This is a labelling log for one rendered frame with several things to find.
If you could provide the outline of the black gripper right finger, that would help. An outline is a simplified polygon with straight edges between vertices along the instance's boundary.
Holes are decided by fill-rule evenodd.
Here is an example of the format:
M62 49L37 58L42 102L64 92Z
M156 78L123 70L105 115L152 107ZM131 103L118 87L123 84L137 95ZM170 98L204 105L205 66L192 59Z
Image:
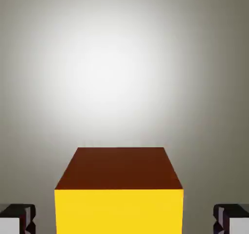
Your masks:
M249 234L249 204L216 204L213 234Z

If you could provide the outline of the small yellow cube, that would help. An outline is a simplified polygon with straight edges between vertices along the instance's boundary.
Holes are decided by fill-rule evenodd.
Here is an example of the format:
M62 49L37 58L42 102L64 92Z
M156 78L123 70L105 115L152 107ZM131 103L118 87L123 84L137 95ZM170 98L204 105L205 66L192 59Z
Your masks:
M184 190L162 147L80 147L54 190L56 234L182 234Z

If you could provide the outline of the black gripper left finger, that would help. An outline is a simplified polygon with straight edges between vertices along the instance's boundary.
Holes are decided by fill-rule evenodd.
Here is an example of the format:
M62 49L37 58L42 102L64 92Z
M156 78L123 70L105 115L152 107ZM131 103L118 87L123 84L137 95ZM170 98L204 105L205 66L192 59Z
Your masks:
M33 204L0 204L0 234L36 234Z

